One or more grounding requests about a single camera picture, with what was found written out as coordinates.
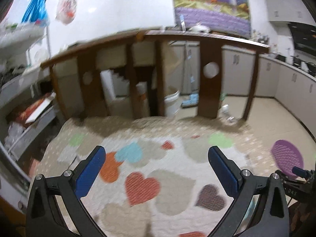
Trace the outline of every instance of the white plastic bag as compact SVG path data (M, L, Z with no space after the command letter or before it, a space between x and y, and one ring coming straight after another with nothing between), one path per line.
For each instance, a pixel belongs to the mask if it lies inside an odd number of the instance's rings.
M8 130L8 136L4 138L4 146L7 149L10 149L10 147L19 139L24 131L25 127L17 122L11 122Z
M67 25L74 20L76 9L77 0L59 0L56 19Z

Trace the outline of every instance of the wall poster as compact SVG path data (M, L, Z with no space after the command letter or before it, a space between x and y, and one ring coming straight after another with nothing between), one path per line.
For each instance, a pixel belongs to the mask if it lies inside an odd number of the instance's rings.
M213 31L250 38L247 0L173 0L176 20L184 16L185 25L200 22Z

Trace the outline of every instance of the purple fly swatter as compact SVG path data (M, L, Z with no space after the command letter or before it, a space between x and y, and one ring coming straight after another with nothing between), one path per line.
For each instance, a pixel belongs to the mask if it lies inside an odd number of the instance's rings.
M296 179L297 176L292 173L292 168L304 167L303 157L299 150L289 141L278 140L274 143L271 153L281 171L289 178Z

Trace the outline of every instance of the wooden bed frame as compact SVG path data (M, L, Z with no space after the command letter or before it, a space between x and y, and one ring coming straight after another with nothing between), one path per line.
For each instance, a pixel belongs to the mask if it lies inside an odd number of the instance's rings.
M154 42L155 49L155 65L148 67L134 67L134 55L132 45L136 42L149 41ZM136 85L139 82L146 81L148 86L148 99L150 104L151 116L165 116L164 103L164 73L163 73L163 57L162 42L166 41L197 41L200 42L200 87L199 87L199 103L198 116L209 119L217 117L218 106L220 102L220 94L222 87L222 46L231 45L240 48L254 50L255 62L253 66L252 81L249 90L247 104L245 106L243 119L247 120L254 97L258 71L259 71L259 55L269 53L268 45L248 41L239 38L227 37L215 34L204 34L196 32L182 31L132 31L121 34L107 36L102 39L93 40L79 46L70 48L58 55L52 57L48 61L41 64L41 68L50 69L50 77L53 88L56 92L56 98L59 103L62 114L69 119L64 102L61 97L58 81L53 70L53 66L57 63L77 57L77 67L79 74L79 83L83 97L86 116L102 116L96 113L96 106L104 106L107 111L107 105L104 99L100 70L96 67L96 55L100 49L112 48L114 46L125 45L126 65L122 68L114 69L120 75L124 76L130 82L130 99L132 104L133 117L141 118L141 103L138 99ZM219 66L219 73L213 78L207 78L203 73L203 68L210 62L215 62ZM157 90L151 90L152 72L156 68L157 72ZM83 83L83 75L86 72L92 73L92 81L90 84Z

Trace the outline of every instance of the blue heart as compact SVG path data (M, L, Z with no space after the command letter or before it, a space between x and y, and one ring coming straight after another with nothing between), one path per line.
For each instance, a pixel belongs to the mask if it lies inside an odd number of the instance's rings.
M127 145L121 148L116 154L115 159L117 162L122 162L128 160L130 163L136 163L140 161L143 157L143 151L140 146L132 142L130 145Z

